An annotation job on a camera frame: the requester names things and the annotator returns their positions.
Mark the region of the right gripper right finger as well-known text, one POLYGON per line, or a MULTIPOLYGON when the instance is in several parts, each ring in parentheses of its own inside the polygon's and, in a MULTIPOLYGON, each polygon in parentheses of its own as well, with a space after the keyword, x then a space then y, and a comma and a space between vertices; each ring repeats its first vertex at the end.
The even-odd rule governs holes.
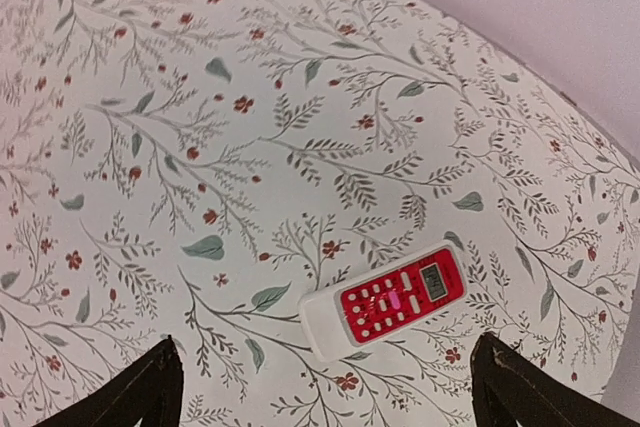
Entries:
POLYGON ((556 381, 490 332, 471 353, 478 426, 628 426, 630 419, 556 381))

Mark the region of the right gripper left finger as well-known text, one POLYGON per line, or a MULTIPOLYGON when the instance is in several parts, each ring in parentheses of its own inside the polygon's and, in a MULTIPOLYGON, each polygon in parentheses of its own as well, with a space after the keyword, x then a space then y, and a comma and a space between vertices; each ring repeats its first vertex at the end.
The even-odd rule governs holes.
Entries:
POLYGON ((97 391, 37 425, 178 427, 183 392, 183 365, 167 337, 97 391))

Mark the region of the white remote control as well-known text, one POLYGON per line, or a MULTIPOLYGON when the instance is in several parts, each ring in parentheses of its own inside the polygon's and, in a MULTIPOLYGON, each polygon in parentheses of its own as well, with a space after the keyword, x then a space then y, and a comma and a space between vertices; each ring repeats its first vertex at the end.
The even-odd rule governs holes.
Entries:
POLYGON ((444 240, 303 296, 299 318, 321 362, 345 359, 461 301, 467 294, 456 247, 444 240))

